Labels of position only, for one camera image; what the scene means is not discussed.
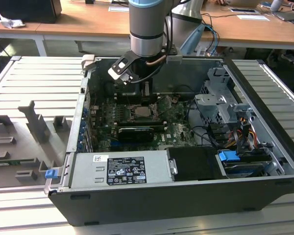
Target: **table leg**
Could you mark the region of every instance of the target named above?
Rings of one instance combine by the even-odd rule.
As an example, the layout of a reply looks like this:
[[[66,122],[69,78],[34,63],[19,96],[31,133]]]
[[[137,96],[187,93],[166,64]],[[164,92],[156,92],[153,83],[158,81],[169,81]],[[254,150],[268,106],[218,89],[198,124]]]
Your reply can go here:
[[[40,56],[47,56],[47,45],[46,41],[43,39],[35,39],[36,46],[39,51]]]
[[[75,43],[77,44],[77,48],[78,48],[78,52],[83,52],[83,44],[81,41],[75,41]]]

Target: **black plastic cover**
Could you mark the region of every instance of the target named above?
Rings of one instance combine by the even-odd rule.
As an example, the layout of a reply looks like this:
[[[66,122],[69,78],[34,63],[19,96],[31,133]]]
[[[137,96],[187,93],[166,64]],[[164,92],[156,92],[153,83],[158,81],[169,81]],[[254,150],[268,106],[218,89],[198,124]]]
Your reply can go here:
[[[216,159],[218,152],[213,147],[174,147],[167,151],[177,167],[174,181],[223,179]]]

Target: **laptop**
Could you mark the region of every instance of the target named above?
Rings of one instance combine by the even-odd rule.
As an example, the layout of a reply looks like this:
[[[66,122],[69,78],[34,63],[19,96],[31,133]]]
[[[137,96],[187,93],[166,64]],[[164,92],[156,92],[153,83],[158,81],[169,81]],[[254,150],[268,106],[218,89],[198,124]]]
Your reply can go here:
[[[249,7],[255,8],[263,0],[226,0],[229,6]]]
[[[283,21],[294,20],[294,13],[292,12],[275,12],[274,14]]]

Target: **power supply label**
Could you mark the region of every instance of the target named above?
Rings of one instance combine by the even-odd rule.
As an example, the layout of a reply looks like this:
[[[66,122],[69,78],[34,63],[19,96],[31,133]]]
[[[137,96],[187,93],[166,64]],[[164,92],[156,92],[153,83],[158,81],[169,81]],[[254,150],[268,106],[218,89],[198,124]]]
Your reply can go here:
[[[147,183],[144,157],[108,158],[108,185],[144,183]]]

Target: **wire bundle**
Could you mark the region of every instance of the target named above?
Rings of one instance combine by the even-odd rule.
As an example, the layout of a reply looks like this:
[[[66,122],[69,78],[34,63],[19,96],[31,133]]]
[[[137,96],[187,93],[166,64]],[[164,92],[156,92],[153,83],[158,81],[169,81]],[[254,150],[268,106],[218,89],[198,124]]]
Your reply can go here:
[[[213,49],[212,52],[211,52],[211,55],[213,55],[213,54],[216,52],[217,47],[218,47],[218,45],[219,45],[219,42],[220,42],[220,35],[219,35],[219,33],[216,32],[216,31],[214,30],[214,28],[213,28],[213,25],[212,25],[212,16],[211,16],[209,13],[204,13],[204,14],[202,14],[202,15],[203,15],[203,16],[208,16],[209,19],[210,19],[210,26],[205,22],[204,19],[203,19],[202,21],[204,22],[204,25],[206,26],[206,28],[208,28],[208,29],[211,31],[212,36],[213,36],[212,41],[211,41],[209,47],[207,48],[207,51],[211,48],[211,46],[212,46],[213,43],[215,42],[215,47],[214,47],[214,49]]]

